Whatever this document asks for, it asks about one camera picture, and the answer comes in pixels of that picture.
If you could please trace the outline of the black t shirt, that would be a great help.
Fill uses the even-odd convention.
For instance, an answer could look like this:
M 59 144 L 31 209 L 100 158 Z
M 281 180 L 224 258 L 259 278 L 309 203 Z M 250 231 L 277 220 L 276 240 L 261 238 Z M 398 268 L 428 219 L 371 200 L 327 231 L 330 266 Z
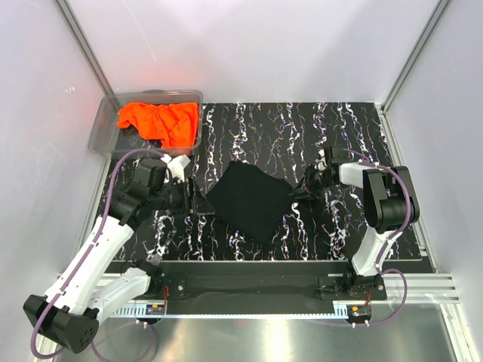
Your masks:
M 215 216 L 259 244 L 268 244 L 290 209 L 291 185 L 255 165 L 231 161 L 207 193 Z

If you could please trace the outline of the clear plastic bin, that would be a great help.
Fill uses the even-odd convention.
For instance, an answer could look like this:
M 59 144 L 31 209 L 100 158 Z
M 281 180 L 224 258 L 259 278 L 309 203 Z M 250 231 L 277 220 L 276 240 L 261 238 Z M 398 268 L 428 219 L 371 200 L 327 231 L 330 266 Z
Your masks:
M 101 101 L 94 120 L 88 148 L 107 160 L 118 160 L 132 149 L 160 149 L 158 140 L 144 140 L 134 126 L 118 127 L 118 112 L 129 103 L 145 103 L 155 106 L 178 103 L 198 104 L 198 130 L 195 143 L 190 147 L 170 147 L 164 150 L 170 156 L 193 155 L 202 142 L 203 94 L 199 90 L 145 90 L 110 94 Z

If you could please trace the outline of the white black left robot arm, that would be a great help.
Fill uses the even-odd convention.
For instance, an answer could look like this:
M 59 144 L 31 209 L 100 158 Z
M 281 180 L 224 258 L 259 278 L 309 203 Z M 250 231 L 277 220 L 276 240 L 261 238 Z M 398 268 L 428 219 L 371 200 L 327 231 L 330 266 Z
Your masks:
M 169 288 L 160 265 L 134 260 L 119 277 L 98 290 L 111 261 L 141 224 L 156 211 L 182 216 L 211 215 L 213 207 L 193 177 L 185 175 L 187 155 L 171 157 L 143 149 L 130 182 L 116 187 L 122 165 L 138 150 L 126 153 L 115 165 L 105 206 L 87 239 L 61 276 L 40 296 L 32 294 L 23 311 L 33 327 L 30 349 L 39 360 L 69 350 L 75 354 L 92 345 L 100 325 L 130 300 L 167 298 Z

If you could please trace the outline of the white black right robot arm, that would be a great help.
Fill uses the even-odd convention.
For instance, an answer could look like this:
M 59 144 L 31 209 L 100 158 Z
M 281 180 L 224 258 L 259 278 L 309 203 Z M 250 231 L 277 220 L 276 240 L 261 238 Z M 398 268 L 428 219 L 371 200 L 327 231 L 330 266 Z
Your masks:
M 298 201 L 322 199 L 323 191 L 332 186 L 362 190 L 368 227 L 342 278 L 320 291 L 326 296 L 363 299 L 382 285 L 383 262 L 405 229 L 418 221 L 419 203 L 407 167 L 377 164 L 342 146 L 323 148 L 291 195 Z

